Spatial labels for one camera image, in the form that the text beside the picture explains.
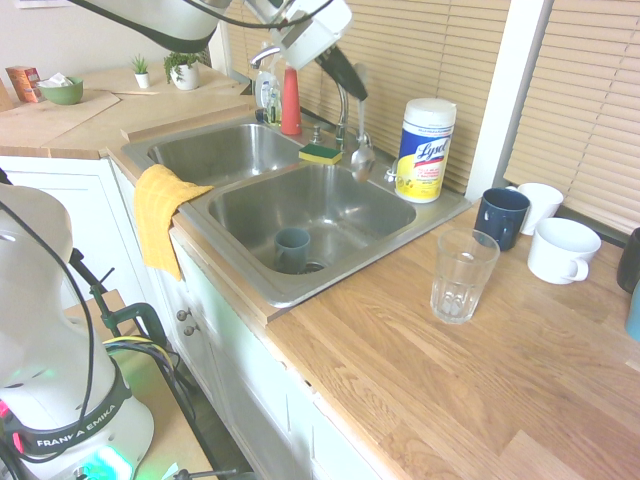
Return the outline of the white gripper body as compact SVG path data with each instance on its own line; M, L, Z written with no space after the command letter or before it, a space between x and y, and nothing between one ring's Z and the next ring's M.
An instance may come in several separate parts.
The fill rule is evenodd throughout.
M275 46L286 63L296 70L315 60L332 47L342 36L345 23L331 18L313 17L300 24L270 29Z

